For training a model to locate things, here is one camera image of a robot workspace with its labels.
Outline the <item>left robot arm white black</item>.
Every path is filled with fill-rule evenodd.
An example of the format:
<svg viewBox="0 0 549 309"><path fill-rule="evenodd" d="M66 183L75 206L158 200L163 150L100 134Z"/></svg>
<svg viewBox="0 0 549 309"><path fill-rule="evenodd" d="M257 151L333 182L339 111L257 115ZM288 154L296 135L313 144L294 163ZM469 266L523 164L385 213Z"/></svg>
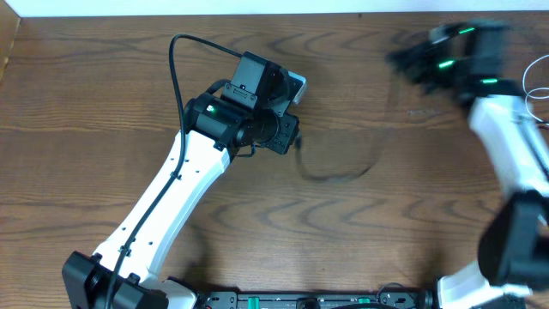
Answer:
<svg viewBox="0 0 549 309"><path fill-rule="evenodd" d="M251 52L184 109L184 128L136 206L94 254L73 252L62 268L74 308L197 307L197 292L159 279L173 241L203 194L245 147L285 154L299 132L288 113L304 77Z"/></svg>

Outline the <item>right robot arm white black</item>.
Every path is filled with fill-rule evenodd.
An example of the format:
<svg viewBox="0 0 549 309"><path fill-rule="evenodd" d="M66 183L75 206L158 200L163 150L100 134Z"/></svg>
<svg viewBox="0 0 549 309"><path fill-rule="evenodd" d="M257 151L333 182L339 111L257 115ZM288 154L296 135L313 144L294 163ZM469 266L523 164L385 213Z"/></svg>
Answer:
<svg viewBox="0 0 549 309"><path fill-rule="evenodd" d="M386 60L426 93L450 88L498 178L504 206L480 238L477 258L437 280L433 308L523 308L548 289L548 146L525 87L502 76L501 21L471 20L432 29L426 41Z"/></svg>

